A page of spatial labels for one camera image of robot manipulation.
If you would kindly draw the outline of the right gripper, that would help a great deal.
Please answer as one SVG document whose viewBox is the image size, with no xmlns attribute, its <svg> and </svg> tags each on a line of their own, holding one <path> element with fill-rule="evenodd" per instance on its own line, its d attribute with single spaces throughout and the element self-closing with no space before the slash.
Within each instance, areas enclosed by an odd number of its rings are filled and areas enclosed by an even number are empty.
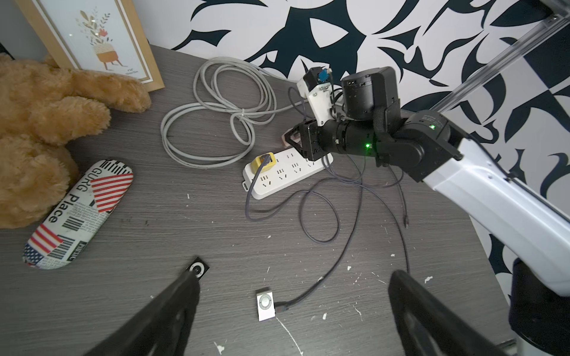
<svg viewBox="0 0 570 356">
<path fill-rule="evenodd" d="M 300 134 L 301 141 L 290 141 L 290 145 L 305 159 L 311 162 L 320 160 L 329 153 L 338 153 L 337 129 L 338 123 L 334 120 L 323 126 L 318 126 L 316 120 L 299 123 L 292 130 Z"/>
</svg>

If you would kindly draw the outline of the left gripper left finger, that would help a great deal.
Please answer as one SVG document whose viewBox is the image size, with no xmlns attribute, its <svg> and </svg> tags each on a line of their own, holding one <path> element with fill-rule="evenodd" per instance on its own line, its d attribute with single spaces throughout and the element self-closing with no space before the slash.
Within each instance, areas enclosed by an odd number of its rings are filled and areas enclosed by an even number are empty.
<svg viewBox="0 0 570 356">
<path fill-rule="evenodd" d="M 185 271 L 87 355 L 183 355 L 200 299 L 200 284 Z"/>
</svg>

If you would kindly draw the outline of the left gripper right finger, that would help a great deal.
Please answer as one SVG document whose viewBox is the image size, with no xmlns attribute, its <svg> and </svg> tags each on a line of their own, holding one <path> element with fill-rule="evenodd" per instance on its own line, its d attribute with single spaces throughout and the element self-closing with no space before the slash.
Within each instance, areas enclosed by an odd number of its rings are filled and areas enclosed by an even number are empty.
<svg viewBox="0 0 570 356">
<path fill-rule="evenodd" d="M 393 272 L 388 294 L 406 355 L 503 355 L 406 271 Z"/>
</svg>

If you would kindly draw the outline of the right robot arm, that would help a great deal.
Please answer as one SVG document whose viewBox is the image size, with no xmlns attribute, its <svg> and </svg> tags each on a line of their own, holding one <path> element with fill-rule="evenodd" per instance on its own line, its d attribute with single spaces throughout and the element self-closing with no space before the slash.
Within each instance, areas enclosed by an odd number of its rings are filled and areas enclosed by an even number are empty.
<svg viewBox="0 0 570 356">
<path fill-rule="evenodd" d="M 311 68 L 298 82 L 313 119 L 285 140 L 304 158 L 330 153 L 396 166 L 457 204 L 516 255 L 509 324 L 521 355 L 569 353 L 569 217 L 494 162 L 436 111 L 403 117 L 393 68 L 344 77 L 336 108 L 332 72 Z"/>
</svg>

